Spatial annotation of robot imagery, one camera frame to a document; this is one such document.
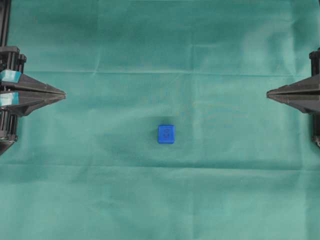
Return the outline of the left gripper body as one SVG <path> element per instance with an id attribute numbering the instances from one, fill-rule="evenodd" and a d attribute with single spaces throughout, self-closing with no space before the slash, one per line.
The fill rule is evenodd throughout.
<path id="1" fill-rule="evenodd" d="M 18 117 L 9 106 L 19 103 L 19 94 L 5 83 L 17 84 L 24 70 L 27 58 L 16 46 L 0 48 L 0 140 L 14 143 L 17 140 Z"/>

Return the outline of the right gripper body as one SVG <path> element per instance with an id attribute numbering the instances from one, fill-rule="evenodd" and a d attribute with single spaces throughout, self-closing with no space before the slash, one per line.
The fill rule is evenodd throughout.
<path id="1" fill-rule="evenodd" d="M 320 49 L 313 51 L 309 54 L 311 61 L 311 76 L 320 73 Z M 320 114 L 315 113 L 312 115 L 312 141 L 320 147 Z"/>

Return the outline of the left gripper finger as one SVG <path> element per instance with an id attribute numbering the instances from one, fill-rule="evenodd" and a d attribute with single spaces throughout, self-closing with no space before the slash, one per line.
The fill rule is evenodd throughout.
<path id="1" fill-rule="evenodd" d="M 0 72 L 0 86 L 6 90 L 29 91 L 65 95 L 66 93 L 49 84 L 40 82 L 26 74 L 14 70 Z"/>
<path id="2" fill-rule="evenodd" d="M 7 91 L 0 94 L 0 109 L 18 116 L 28 116 L 33 111 L 57 103 L 66 94 L 31 91 Z"/>

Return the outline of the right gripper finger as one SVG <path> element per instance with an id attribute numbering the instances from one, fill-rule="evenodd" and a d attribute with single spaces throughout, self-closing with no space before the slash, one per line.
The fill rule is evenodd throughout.
<path id="1" fill-rule="evenodd" d="M 286 104 L 304 114 L 315 114 L 320 112 L 319 95 L 268 94 L 267 98 L 281 104 Z"/>
<path id="2" fill-rule="evenodd" d="M 277 89 L 269 90 L 266 95 L 290 95 L 290 94 L 312 94 L 320 91 L 320 84 L 284 85 Z"/>

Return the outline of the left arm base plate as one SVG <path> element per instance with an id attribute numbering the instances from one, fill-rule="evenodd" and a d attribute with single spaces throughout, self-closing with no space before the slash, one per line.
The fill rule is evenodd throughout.
<path id="1" fill-rule="evenodd" d="M 9 141 L 0 141 L 0 155 L 7 151 L 12 146 L 12 144 L 13 143 Z"/>

